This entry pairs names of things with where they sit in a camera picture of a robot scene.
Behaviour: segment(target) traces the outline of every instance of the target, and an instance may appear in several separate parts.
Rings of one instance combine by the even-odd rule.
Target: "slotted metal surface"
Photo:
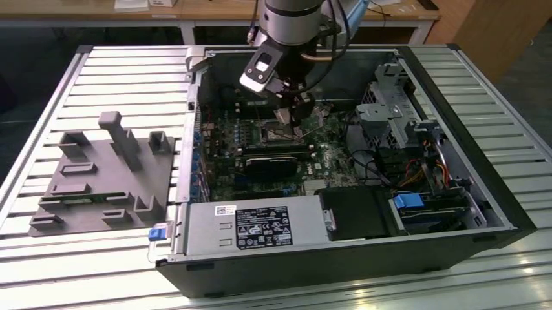
[[[101,110],[119,107],[136,137],[164,130],[179,138],[186,122],[186,48],[96,47],[75,64],[29,164],[13,182],[13,199],[0,214],[0,309],[496,309],[549,307],[552,297],[552,165],[549,152],[512,115],[480,76],[442,47],[416,48],[424,66],[477,139],[490,162],[527,209],[539,231],[504,249],[480,253],[450,270],[190,300],[147,259],[147,229],[27,237],[28,222],[48,185],[65,130],[108,139],[95,123]],[[159,74],[151,83],[97,76]],[[126,82],[110,84],[107,81]],[[176,184],[175,154],[171,184]],[[168,200],[174,201],[171,188]],[[262,270],[251,271],[262,276]]]

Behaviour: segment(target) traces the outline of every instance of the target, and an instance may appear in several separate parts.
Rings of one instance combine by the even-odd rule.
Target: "wooden cabinet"
[[[441,20],[426,44],[456,43],[493,82],[552,16],[552,0],[433,0]]]

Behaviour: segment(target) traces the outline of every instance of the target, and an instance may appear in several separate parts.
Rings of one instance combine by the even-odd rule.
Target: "motherboard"
[[[262,105],[261,101],[249,103],[249,113],[236,105],[212,122],[206,116],[210,200],[311,196],[325,187],[358,185],[342,145],[343,113],[318,105],[291,129]]]

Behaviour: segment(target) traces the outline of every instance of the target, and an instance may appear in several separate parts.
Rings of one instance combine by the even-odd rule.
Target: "metal bracket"
[[[401,64],[386,63],[375,69],[375,78],[380,83],[402,86],[408,80],[408,74]]]
[[[207,55],[204,46],[196,45],[188,47],[186,52],[186,67],[190,72],[195,72],[206,66],[203,62],[206,58]]]

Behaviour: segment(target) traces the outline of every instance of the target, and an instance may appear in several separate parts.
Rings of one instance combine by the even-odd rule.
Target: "wooden table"
[[[433,0],[442,13],[426,42],[460,45],[497,82],[552,16],[552,0]]]
[[[179,27],[183,0],[174,7],[118,13],[114,0],[0,0],[0,27]]]
[[[254,0],[179,0],[172,8],[152,6],[146,12],[118,13],[114,0],[0,0],[0,27],[172,26],[192,45],[195,27],[249,26],[253,8]],[[410,43],[422,44],[438,11],[425,10],[417,0],[402,0],[384,6],[384,12],[390,14],[385,27],[413,28]],[[382,26],[382,15],[366,11],[361,27]]]
[[[182,19],[187,26],[249,26],[254,10],[254,0],[183,0]],[[402,0],[396,5],[384,6],[385,27],[413,28],[410,40],[404,43],[422,44],[432,29],[433,22],[440,19],[438,11],[424,9],[417,0]],[[366,11],[361,27],[382,27],[381,13]],[[194,31],[183,31],[186,44],[195,43]]]

